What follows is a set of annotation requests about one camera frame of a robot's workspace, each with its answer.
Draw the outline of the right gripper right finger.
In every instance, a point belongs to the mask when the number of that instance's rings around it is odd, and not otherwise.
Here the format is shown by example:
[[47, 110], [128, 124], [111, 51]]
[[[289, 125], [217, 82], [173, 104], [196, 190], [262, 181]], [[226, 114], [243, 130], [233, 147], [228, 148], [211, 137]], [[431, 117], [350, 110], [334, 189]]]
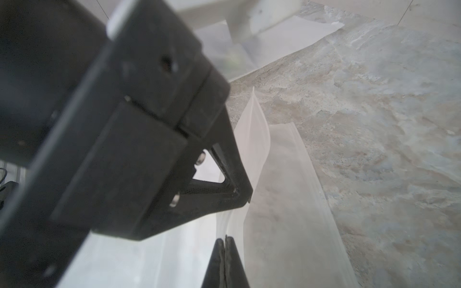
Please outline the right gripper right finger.
[[226, 236], [224, 242], [224, 276], [227, 288], [249, 288], [249, 282], [235, 240]]

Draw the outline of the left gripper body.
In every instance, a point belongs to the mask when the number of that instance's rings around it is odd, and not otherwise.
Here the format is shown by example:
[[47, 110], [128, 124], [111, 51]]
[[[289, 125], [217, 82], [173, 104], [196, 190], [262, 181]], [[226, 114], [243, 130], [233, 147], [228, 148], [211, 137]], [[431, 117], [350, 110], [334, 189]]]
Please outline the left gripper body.
[[223, 182], [204, 138], [229, 84], [163, 1], [114, 36], [76, 1], [1, 2], [1, 286], [53, 288], [90, 232], [133, 239], [154, 199]]

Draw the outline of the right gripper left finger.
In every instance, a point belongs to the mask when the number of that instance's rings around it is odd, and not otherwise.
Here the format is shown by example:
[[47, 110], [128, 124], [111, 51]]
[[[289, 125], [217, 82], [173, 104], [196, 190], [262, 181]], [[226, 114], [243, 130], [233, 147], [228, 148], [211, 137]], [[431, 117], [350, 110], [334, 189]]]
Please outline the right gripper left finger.
[[224, 255], [225, 247], [222, 239], [217, 239], [211, 253], [201, 288], [224, 288]]

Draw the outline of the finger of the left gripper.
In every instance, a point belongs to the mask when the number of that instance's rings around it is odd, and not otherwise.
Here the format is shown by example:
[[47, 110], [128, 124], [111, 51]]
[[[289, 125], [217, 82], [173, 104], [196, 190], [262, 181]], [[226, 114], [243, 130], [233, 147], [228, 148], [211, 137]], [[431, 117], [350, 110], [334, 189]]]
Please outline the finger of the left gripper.
[[241, 208], [249, 201], [249, 181], [192, 180], [185, 190], [154, 199], [133, 232], [145, 240], [209, 214]]
[[217, 196], [218, 199], [234, 199], [248, 202], [253, 193], [232, 130], [228, 111], [223, 109], [204, 138], [190, 138], [194, 156], [208, 151], [224, 176], [223, 182], [191, 180], [187, 194]]

